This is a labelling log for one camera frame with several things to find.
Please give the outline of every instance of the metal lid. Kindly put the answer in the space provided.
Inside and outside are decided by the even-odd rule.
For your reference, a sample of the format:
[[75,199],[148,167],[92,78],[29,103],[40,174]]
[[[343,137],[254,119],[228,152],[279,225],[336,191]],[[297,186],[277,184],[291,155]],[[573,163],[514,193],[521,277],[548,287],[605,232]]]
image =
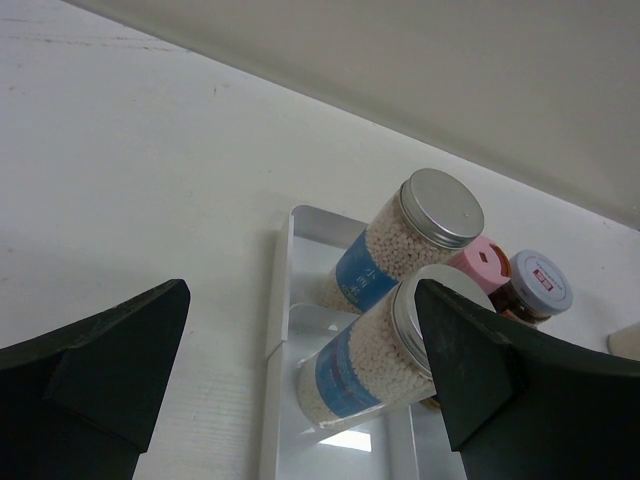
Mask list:
[[541,315],[557,315],[573,303],[569,281],[547,257],[523,250],[511,259],[511,285],[522,302]]
[[402,184],[400,205],[407,219],[428,240],[449,249],[469,245],[484,228],[476,197],[458,180],[424,168]]
[[468,275],[447,265],[422,267],[414,276],[398,285],[392,306],[395,333],[416,366],[423,374],[431,378],[431,367],[422,341],[414,298],[418,282],[425,279],[436,280],[487,310],[492,312],[496,310],[491,305],[489,297],[476,282]]

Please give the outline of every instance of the pink lid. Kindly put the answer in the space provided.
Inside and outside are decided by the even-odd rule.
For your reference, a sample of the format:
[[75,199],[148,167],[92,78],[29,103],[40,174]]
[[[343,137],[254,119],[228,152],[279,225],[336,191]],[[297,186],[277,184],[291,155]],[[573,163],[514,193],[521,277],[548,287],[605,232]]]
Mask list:
[[449,260],[448,265],[466,273],[489,295],[509,281],[509,258],[496,243],[480,235]]

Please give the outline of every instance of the tabletop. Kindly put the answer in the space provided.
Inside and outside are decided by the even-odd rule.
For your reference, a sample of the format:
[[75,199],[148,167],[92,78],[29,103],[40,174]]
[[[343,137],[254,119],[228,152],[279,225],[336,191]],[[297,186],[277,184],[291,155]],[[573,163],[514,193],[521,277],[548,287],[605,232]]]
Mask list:
[[192,292],[136,480],[255,478],[275,231],[301,203],[367,221],[442,169],[488,236],[569,277],[544,331],[604,351],[638,321],[638,231],[64,3],[5,0],[0,25],[0,346],[169,278]]

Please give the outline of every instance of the brown glass jar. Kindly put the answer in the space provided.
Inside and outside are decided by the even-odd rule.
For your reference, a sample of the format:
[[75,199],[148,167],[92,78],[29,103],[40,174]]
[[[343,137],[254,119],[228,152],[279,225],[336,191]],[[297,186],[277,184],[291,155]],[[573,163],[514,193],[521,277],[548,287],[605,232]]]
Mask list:
[[571,307],[569,282],[551,260],[524,250],[510,263],[511,280],[489,295],[496,312],[535,326]]

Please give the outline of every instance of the black object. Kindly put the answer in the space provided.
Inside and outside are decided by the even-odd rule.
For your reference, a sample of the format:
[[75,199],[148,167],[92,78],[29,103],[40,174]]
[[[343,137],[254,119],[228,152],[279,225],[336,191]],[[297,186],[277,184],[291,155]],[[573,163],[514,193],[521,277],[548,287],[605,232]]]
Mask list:
[[415,299],[469,480],[639,478],[640,362],[558,340],[433,280]]
[[128,302],[0,350],[0,478],[130,479],[147,451],[189,289]]

